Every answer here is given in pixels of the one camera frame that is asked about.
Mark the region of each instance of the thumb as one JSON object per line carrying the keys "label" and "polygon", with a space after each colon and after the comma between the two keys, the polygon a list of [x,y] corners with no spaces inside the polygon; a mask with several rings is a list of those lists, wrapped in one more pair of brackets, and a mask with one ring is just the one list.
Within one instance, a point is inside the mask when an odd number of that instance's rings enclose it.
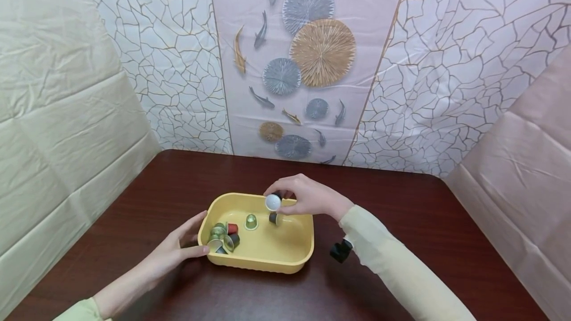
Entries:
{"label": "thumb", "polygon": [[207,246],[195,246],[189,248],[181,248],[180,254],[182,260],[187,260],[188,258],[198,258],[205,256],[210,252],[210,248]]}
{"label": "thumb", "polygon": [[298,206],[298,204],[291,206],[282,206],[276,211],[279,214],[293,215],[293,214],[303,214]]}

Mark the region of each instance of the gray circle pattern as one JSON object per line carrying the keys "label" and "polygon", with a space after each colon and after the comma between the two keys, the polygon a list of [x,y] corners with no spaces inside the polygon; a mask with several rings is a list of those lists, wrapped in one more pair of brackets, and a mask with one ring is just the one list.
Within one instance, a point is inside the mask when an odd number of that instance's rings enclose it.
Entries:
{"label": "gray circle pattern", "polygon": [[311,142],[295,134],[286,135],[276,143],[276,152],[285,159],[304,159],[311,154],[311,151]]}
{"label": "gray circle pattern", "polygon": [[262,81],[274,95],[290,95],[301,84],[301,71],[293,59],[275,58],[264,69]]}
{"label": "gray circle pattern", "polygon": [[310,100],[307,107],[305,107],[305,115],[311,119],[323,119],[328,111],[329,104],[321,98]]}
{"label": "gray circle pattern", "polygon": [[287,31],[295,35],[310,21],[332,18],[334,12],[334,0],[284,0],[282,19]]}

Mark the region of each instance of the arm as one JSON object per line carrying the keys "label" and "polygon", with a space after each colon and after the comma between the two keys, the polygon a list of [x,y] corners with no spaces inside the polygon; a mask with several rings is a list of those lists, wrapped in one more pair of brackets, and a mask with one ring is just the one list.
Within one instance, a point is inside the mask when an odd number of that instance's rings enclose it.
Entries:
{"label": "arm", "polygon": [[454,293],[371,213],[304,175],[279,179],[266,195],[293,194],[297,203],[283,214],[328,214],[338,221],[361,264],[376,273],[417,321],[475,321]]}
{"label": "arm", "polygon": [[135,268],[120,276],[99,291],[93,298],[80,301],[54,321],[102,321],[120,315],[127,307],[147,291],[157,286],[180,262],[188,258],[205,256],[207,246],[184,248],[196,242],[196,231],[206,211],[197,214],[171,232]]}
{"label": "arm", "polygon": [[454,293],[371,213],[353,206],[339,221],[362,265],[415,320],[475,321]]}

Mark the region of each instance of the yellow plastic tray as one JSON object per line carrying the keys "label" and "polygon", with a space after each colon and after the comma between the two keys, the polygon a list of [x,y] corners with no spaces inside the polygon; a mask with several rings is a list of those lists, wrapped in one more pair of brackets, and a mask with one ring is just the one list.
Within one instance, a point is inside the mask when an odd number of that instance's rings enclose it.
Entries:
{"label": "yellow plastic tray", "polygon": [[[292,205],[295,200],[283,200]],[[246,216],[254,214],[258,228],[244,227]],[[236,223],[240,245],[233,253],[211,252],[208,260],[216,265],[261,271],[295,273],[313,254],[313,216],[283,216],[281,225],[269,221],[264,197],[241,193],[224,194],[214,200],[198,232],[199,245],[206,245],[210,230],[218,222]]]}

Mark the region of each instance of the wallpaper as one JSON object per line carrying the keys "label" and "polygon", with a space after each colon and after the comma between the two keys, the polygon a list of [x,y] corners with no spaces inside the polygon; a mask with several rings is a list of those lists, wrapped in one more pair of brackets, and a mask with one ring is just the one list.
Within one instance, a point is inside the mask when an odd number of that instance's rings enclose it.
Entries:
{"label": "wallpaper", "polygon": [[571,0],[95,0],[165,149],[445,177]]}
{"label": "wallpaper", "polygon": [[212,0],[94,0],[163,149],[232,153]]}
{"label": "wallpaper", "polygon": [[349,166],[444,177],[570,42],[571,0],[402,0]]}
{"label": "wallpaper", "polygon": [[342,164],[398,3],[214,0],[234,153]]}

